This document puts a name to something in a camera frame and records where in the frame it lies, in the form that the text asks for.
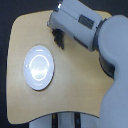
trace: round plate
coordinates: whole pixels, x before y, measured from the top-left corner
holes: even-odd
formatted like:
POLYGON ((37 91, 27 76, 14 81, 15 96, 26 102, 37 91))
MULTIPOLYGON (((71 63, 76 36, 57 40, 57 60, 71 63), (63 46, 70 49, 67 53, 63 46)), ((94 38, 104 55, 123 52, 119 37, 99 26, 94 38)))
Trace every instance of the round plate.
POLYGON ((34 90, 42 90, 50 83, 54 72, 54 61, 49 50, 44 46, 35 46, 24 61, 24 76, 34 90))

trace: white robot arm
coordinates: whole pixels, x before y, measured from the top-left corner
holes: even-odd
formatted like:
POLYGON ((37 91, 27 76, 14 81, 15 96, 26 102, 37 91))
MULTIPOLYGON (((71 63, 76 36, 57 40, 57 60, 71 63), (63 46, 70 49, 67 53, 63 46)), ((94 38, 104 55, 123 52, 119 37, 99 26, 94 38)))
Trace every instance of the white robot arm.
POLYGON ((99 52, 102 69, 114 79, 101 103, 99 128, 128 128, 128 19, 117 15, 103 21, 77 0, 61 0, 48 26, 99 52))

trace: table surface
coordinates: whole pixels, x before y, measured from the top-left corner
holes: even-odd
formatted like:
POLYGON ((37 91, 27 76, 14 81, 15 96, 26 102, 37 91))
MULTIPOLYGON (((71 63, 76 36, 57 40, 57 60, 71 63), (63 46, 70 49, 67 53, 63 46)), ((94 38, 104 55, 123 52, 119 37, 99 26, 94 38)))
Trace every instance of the table surface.
MULTIPOLYGON (((110 14, 98 12, 103 19, 110 14)), ((99 116, 100 103, 113 83, 99 64, 99 54, 65 35, 65 50, 55 43, 47 21, 51 11, 19 17, 13 24, 7 62, 7 116, 12 124, 62 111, 99 116), (23 64, 35 45, 47 47, 55 62, 54 77, 45 90, 34 91, 24 78, 23 64)))

